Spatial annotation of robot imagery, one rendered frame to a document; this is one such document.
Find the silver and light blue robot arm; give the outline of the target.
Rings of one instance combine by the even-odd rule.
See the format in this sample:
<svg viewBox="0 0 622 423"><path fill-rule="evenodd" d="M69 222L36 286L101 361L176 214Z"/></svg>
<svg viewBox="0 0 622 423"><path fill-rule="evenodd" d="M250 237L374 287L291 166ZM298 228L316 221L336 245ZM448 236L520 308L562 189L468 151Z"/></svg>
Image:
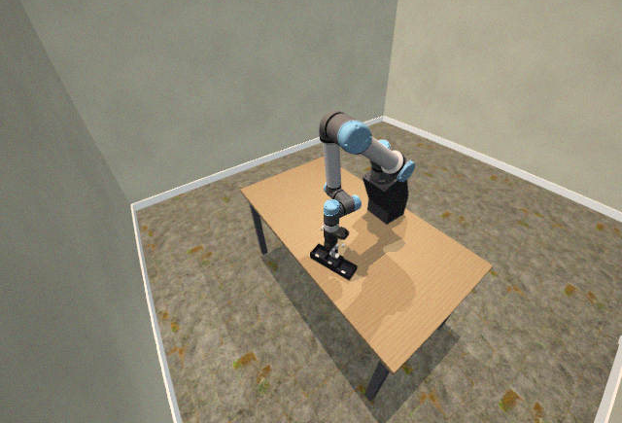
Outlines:
<svg viewBox="0 0 622 423"><path fill-rule="evenodd" d="M364 123L343 112L331 111L325 114L320 122L319 134L323 143L326 171L324 191L331 198L324 204L324 223L329 227L337 226L339 218L362 207L361 199L357 195L349 196L341 188L340 147L347 153L370 159L371 180L379 185L389 184L395 179L404 182L415 169L412 160L398 151L393 151L388 141L376 140Z"/></svg>

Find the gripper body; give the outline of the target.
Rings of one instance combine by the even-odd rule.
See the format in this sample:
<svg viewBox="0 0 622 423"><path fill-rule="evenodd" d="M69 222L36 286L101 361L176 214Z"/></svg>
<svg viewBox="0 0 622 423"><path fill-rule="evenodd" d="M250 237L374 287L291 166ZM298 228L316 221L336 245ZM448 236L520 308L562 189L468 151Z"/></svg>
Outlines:
<svg viewBox="0 0 622 423"><path fill-rule="evenodd" d="M335 227L329 227L324 223L324 247L326 249L331 250L337 244L338 239L345 240L348 235L349 231L340 227L339 224Z"/></svg>

